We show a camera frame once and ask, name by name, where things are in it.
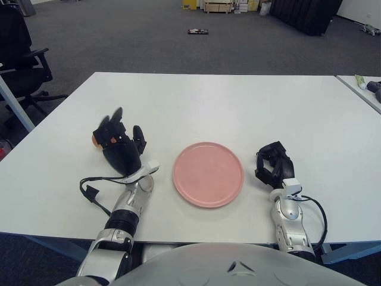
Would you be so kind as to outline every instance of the pink plate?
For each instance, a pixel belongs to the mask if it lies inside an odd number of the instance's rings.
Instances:
[[[178,192],[200,207],[220,207],[230,203],[241,191],[243,169],[225,146],[201,142],[185,148],[173,167]]]

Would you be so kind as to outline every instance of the office chair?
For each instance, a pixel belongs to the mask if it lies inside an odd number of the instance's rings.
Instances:
[[[50,97],[46,91],[41,91],[32,96],[44,82],[49,82],[53,77],[44,56],[48,48],[31,51],[31,45],[28,28],[17,4],[0,5],[0,63],[3,64],[0,76],[16,98],[23,97],[19,101],[23,109],[33,105],[47,116],[48,113],[37,102],[67,98],[67,95]]]

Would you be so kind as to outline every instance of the floor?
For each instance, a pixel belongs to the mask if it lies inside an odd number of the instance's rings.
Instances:
[[[51,95],[71,94],[93,72],[381,76],[381,37],[339,17],[325,36],[311,37],[272,16],[186,11],[179,0],[54,0],[35,9],[26,23],[32,48],[49,48],[54,79],[43,89]],[[188,35],[192,28],[210,34]],[[41,105],[52,111],[60,102]],[[16,145],[27,132],[18,120],[2,124],[9,118],[4,105],[0,134]],[[27,112],[36,124],[43,120],[34,108]],[[54,285],[78,267],[17,235],[0,235],[0,250],[0,285]],[[380,285],[380,254],[329,267]]]

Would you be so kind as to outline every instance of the black cabinet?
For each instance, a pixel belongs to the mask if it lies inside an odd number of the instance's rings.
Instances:
[[[271,14],[308,35],[324,34],[342,0],[272,0]]]

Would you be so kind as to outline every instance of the white wall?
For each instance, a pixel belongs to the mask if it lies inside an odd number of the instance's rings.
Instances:
[[[381,29],[381,0],[343,0],[338,15]]]

